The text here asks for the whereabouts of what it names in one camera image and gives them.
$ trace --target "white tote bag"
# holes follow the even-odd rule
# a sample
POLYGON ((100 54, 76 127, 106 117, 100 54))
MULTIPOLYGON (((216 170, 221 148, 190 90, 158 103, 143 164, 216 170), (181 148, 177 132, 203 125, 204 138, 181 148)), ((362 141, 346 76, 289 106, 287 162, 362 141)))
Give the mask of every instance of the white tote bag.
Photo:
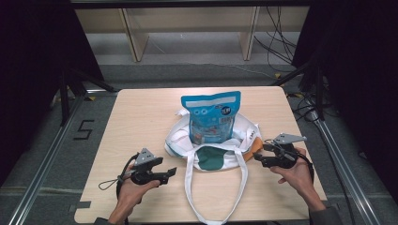
POLYGON ((240 113, 237 113, 232 138, 230 140, 223 143, 203 143, 196 145, 190 140, 189 112, 181 110, 178 114, 181 115, 182 118, 172 127, 166 137, 165 149, 170 156, 185 158, 187 160, 185 192, 198 219, 210 225, 224 224, 235 211, 246 186, 248 169, 243 155, 251 152, 253 142, 256 138, 261 139, 260 130, 257 125, 240 113), (242 180, 234 207, 223 221, 206 220, 199 214, 192 203, 191 180, 193 167, 205 172, 225 170, 238 166, 242 172, 242 180))

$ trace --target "bag logo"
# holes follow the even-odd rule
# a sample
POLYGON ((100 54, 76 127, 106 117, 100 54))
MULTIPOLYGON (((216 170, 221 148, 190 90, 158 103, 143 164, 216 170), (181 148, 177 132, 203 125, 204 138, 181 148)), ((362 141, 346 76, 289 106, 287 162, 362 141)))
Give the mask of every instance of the bag logo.
POLYGON ((222 114, 227 115, 231 113, 231 108, 229 106, 222 107, 222 114))
POLYGON ((249 139, 251 140, 252 138, 253 138, 253 136, 254 136, 254 131, 252 131, 252 134, 250 135, 250 137, 249 137, 249 139))

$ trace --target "black cable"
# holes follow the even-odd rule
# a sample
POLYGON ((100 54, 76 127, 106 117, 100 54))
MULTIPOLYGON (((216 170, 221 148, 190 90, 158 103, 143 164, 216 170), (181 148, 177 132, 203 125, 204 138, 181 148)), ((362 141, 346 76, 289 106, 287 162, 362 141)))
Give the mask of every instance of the black cable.
POLYGON ((123 180, 123 176, 125 175, 126 169, 129 167, 130 163, 131 163, 134 159, 136 159, 137 157, 138 157, 138 154, 132 156, 132 157, 129 159, 129 161, 126 163, 125 167, 123 168, 122 173, 121 173, 116 179, 114 179, 114 180, 108 180, 108 181, 104 181, 104 182, 99 183, 99 189, 101 189, 101 190, 106 190, 106 189, 108 189, 111 185, 113 185, 116 181, 119 181, 119 182, 123 183, 123 181, 124 181, 124 180, 123 180), (109 183, 109 182, 112 182, 109 186, 107 186, 107 187, 101 187, 103 184, 106 184, 106 183, 109 183))
POLYGON ((290 51, 290 48, 287 46, 286 41, 288 41, 288 40, 283 36, 283 32, 282 32, 282 23, 281 23, 281 14, 282 14, 282 10, 281 10, 281 7, 278 7, 277 10, 278 10, 278 21, 277 21, 277 23, 275 23, 275 20, 274 20, 273 17, 271 16, 271 14, 270 14, 270 12, 269 12, 269 9, 268 9, 268 7, 267 7, 268 15, 269 15, 269 17, 271 18, 272 23, 273 23, 273 25, 274 25, 274 27, 275 27, 275 32, 274 32, 273 38, 276 38, 276 37, 275 37, 275 34, 278 33, 278 35, 279 35, 279 36, 281 37, 281 39, 282 39, 283 47, 284 47, 284 50, 285 50, 285 52, 286 52, 286 54, 287 54, 287 57, 288 57, 289 60, 291 61, 291 58, 290 58, 290 55, 289 55, 289 54, 291 54, 292 56, 293 56, 293 54, 292 54, 292 52, 290 51))
MULTIPOLYGON (((269 12, 269 9, 268 9, 268 7, 266 7, 266 9, 267 9, 267 12, 268 12, 268 15, 269 15, 269 17, 271 18, 271 20, 272 20, 272 23, 274 24, 274 27, 275 27, 275 31, 274 31, 274 34, 273 34, 273 36, 272 36, 272 39, 271 39, 271 42, 269 43, 269 46, 268 46, 268 49, 271 49, 271 46, 272 46, 272 42, 273 42, 273 40, 274 39, 276 39, 276 34, 278 33, 279 35, 280 35, 280 37, 281 37, 281 39, 282 39, 282 42, 283 42, 283 47, 285 48, 285 50, 286 50, 286 44, 285 44, 285 42, 284 42, 284 40, 283 40, 283 35, 281 34, 281 32, 279 32, 279 28, 278 28, 278 25, 280 25, 281 24, 281 11, 280 11, 280 8, 278 7, 278 25, 277 25, 277 23, 275 23, 275 21, 274 21, 274 19, 273 19, 273 17, 272 17, 272 15, 270 14, 270 12, 269 12)), ((289 53, 286 51, 286 54, 287 54, 287 57, 286 56, 284 56, 284 58, 286 58, 286 60, 284 60, 284 62, 286 62, 286 63, 288 63, 288 64, 291 64, 292 62, 291 62, 291 59, 290 59, 290 55, 289 55, 289 53)), ((287 71, 287 70, 281 70, 281 69, 277 69, 277 68, 275 68, 275 67, 273 67, 272 65, 271 65, 271 63, 269 62, 269 51, 267 52, 267 62, 268 62, 268 65, 272 68, 272 69, 274 69, 274 70, 276 70, 276 71, 280 71, 280 72, 292 72, 291 70, 289 70, 289 71, 287 71)))
POLYGON ((276 52, 275 50, 271 49, 270 47, 268 47, 267 45, 265 45, 263 42, 261 42, 256 36, 254 36, 254 39, 257 40, 257 42, 267 51, 273 53, 275 56, 279 57, 280 59, 284 60, 285 63, 290 64, 291 62, 289 62, 289 58, 287 58, 286 56, 282 55, 279 52, 276 52))
POLYGON ((304 94, 304 98, 298 103, 298 108, 301 105, 301 103, 307 98, 308 93, 304 94))
POLYGON ((310 171, 311 180, 314 183, 315 173, 314 173, 314 165, 313 165, 313 163, 306 156, 302 155, 301 153, 298 153, 298 157, 304 159, 304 161, 307 163, 308 170, 310 171))
POLYGON ((309 108, 309 107, 313 107, 313 106, 312 106, 312 105, 302 106, 302 107, 297 108, 297 109, 295 109, 295 110, 292 109, 292 112, 293 112, 293 113, 296 113, 296 114, 298 114, 298 115, 301 115, 301 113, 300 113, 299 111, 302 110, 302 109, 305 109, 305 108, 309 108))
MULTIPOLYGON (((266 31, 266 34, 269 35, 269 36, 272 38, 272 35, 270 35, 268 31, 266 31)), ((278 38, 275 38, 275 40, 277 40, 277 41, 279 41, 279 42, 283 42, 283 40, 278 39, 278 38)), ((285 43, 286 43, 287 45, 290 45, 290 46, 293 47, 293 48, 297 48, 297 45, 294 44, 294 43, 292 43, 292 42, 290 42, 289 40, 285 39, 284 41, 286 41, 285 43)))
POLYGON ((309 113, 313 112, 313 111, 316 111, 316 107, 312 107, 311 109, 309 109, 307 112, 305 112, 305 113, 304 113, 303 115, 301 115, 299 118, 297 118, 296 121, 300 120, 301 118, 306 118, 306 116, 307 116, 309 113))

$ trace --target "printed number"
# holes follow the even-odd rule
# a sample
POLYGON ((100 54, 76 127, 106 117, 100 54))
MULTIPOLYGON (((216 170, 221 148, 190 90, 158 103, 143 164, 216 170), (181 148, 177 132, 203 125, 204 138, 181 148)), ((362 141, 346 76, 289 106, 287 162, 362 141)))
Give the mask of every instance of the printed number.
POLYGON ((220 124, 225 124, 225 123, 229 123, 232 121, 232 117, 224 117, 224 118, 220 118, 220 124))
POLYGON ((90 137, 91 132, 93 131, 93 129, 83 129, 83 124, 85 122, 94 122, 94 120, 83 120, 82 123, 79 126, 79 129, 77 130, 78 132, 87 132, 87 136, 85 136, 84 138, 73 138, 73 140, 88 140, 88 138, 90 137))

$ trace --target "sleeve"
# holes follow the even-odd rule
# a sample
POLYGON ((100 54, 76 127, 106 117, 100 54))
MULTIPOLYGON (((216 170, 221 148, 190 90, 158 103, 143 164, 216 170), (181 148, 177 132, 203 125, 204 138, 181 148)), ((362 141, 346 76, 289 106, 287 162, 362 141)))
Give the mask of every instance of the sleeve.
POLYGON ((109 223, 108 219, 97 217, 94 225, 112 225, 112 223, 109 223))
POLYGON ((315 225, 340 225, 343 224, 342 219, 337 212, 337 209, 334 207, 328 207, 325 210, 311 212, 311 218, 313 219, 313 223, 315 225))

